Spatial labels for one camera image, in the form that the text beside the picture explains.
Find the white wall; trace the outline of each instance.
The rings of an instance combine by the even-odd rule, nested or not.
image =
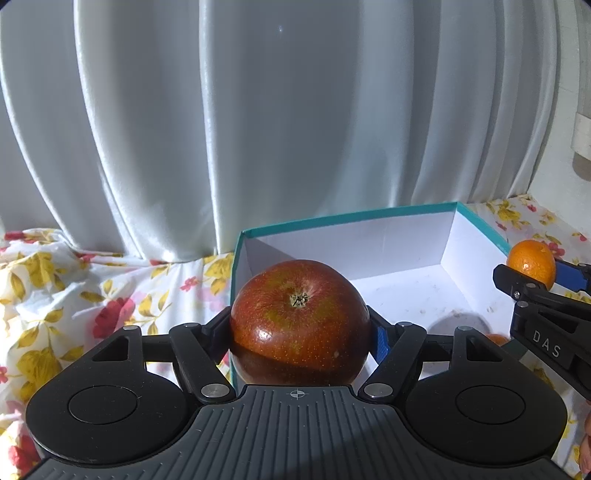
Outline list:
[[[558,10],[558,68],[554,114],[540,162],[530,185],[530,193],[544,207],[572,227],[591,233],[591,181],[584,170],[591,170],[579,159],[579,174],[573,169],[571,148],[574,116],[579,99],[579,29],[575,2],[556,0]]]

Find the cardboard box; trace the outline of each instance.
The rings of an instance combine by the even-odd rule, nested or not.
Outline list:
[[[507,242],[461,203],[298,220],[240,234],[230,295],[233,301],[250,278],[274,264],[317,260],[348,278],[391,323],[413,322],[440,335],[469,325],[508,337],[514,302],[492,282],[508,252]],[[355,391],[375,367],[369,355]],[[445,368],[425,364],[423,376]],[[231,372],[240,391],[243,383]]]

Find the red flower print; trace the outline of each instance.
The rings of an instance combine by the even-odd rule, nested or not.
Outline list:
[[[82,254],[80,252],[75,252],[74,254],[85,263],[90,262],[94,257],[96,257],[95,254]]]
[[[96,316],[96,325],[92,329],[94,338],[107,338],[115,331],[118,322],[125,323],[134,314],[135,303],[127,298],[111,300]]]
[[[189,291],[189,290],[191,290],[191,288],[197,286],[198,283],[199,283],[199,280],[197,280],[197,277],[188,278],[187,280],[185,280],[185,283],[181,287],[181,290]]]
[[[25,232],[6,232],[4,234],[4,240],[24,240]]]
[[[15,400],[8,400],[6,402],[6,408],[8,410],[7,413],[10,415],[13,415],[15,413],[17,415],[22,415],[25,413],[25,405]]]
[[[18,474],[25,476],[41,459],[35,448],[35,443],[29,435],[21,435],[17,439],[20,445],[12,445],[8,449],[10,462],[18,469]]]
[[[555,258],[562,259],[562,256],[564,255],[564,248],[560,248],[556,242],[550,242],[546,245],[548,245],[548,248],[550,248],[550,251],[552,252],[552,255],[554,255]]]

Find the apple stem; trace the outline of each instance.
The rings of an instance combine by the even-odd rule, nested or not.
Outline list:
[[[290,303],[292,307],[302,308],[308,300],[310,296],[307,293],[297,293],[290,296]]]

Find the metal pin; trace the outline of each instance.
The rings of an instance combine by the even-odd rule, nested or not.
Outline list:
[[[384,398],[392,395],[394,390],[392,390],[390,385],[386,385],[385,383],[370,383],[365,386],[363,391],[369,398]]]
[[[207,398],[221,398],[230,393],[227,385],[221,383],[210,383],[201,389],[201,395]]]

